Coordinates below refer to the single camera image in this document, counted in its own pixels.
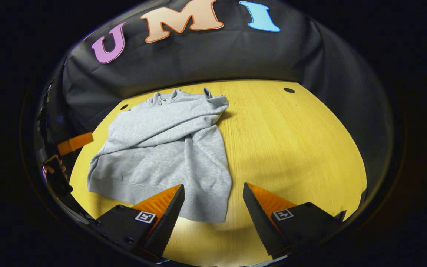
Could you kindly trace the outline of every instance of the orange object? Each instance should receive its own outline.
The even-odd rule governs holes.
[[[164,212],[168,208],[169,204],[171,203],[171,200],[174,198],[180,186],[181,185],[178,184],[131,207],[139,211],[154,213],[158,217],[153,227],[146,236],[148,236],[152,232],[152,230],[156,228],[156,225],[158,225],[159,221],[164,215]]]
[[[57,145],[57,148],[59,150],[59,154],[61,156],[64,156],[91,142],[93,142],[93,135],[91,132],[87,132],[86,134],[79,135],[77,137],[73,137],[69,140],[61,142]]]
[[[279,228],[276,226],[273,219],[271,218],[273,212],[285,210],[286,208],[292,208],[297,205],[290,201],[287,201],[286,199],[283,199],[282,197],[276,194],[271,193],[270,191],[266,191],[261,187],[255,186],[250,183],[246,184],[248,184],[248,187],[253,192],[254,196],[258,200],[259,204],[261,205],[261,208],[266,213],[271,223],[279,231]]]

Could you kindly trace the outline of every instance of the hand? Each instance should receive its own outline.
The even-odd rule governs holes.
[[[64,166],[64,165],[62,165],[62,160],[61,159],[59,159],[59,156],[57,156],[57,159],[59,160],[59,165],[61,166],[61,169],[62,169],[62,172],[64,172],[64,176],[65,176],[65,178],[67,178],[67,174],[65,174],[65,171],[66,171],[66,166]],[[43,173],[44,173],[44,176],[47,174],[47,172],[49,172],[49,173],[51,173],[51,174],[53,174],[54,172],[56,172],[54,169],[52,169],[51,167],[49,167],[49,166],[43,166],[42,167],[42,171],[43,171]]]

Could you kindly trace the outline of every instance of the blue letter i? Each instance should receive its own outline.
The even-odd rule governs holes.
[[[253,29],[266,30],[268,32],[279,32],[281,29],[274,25],[268,14],[269,7],[257,3],[241,1],[240,5],[248,8],[252,22],[248,26]]]

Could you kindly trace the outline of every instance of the peach letter m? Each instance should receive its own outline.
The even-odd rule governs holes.
[[[177,12],[168,7],[161,7],[141,16],[148,21],[149,36],[147,43],[164,39],[171,34],[162,28],[162,24],[173,29],[177,33],[185,30],[187,23],[192,17],[191,30],[219,29],[224,26],[217,20],[213,3],[215,0],[192,0],[185,5],[182,11]]]

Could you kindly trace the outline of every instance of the pink letter u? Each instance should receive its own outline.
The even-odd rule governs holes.
[[[124,36],[122,27],[125,23],[121,23],[114,27],[109,33],[113,35],[115,40],[115,48],[111,52],[106,52],[105,46],[103,45],[103,40],[105,40],[105,36],[98,39],[93,45],[92,49],[95,51],[96,59],[100,63],[108,63],[116,59],[124,49]]]

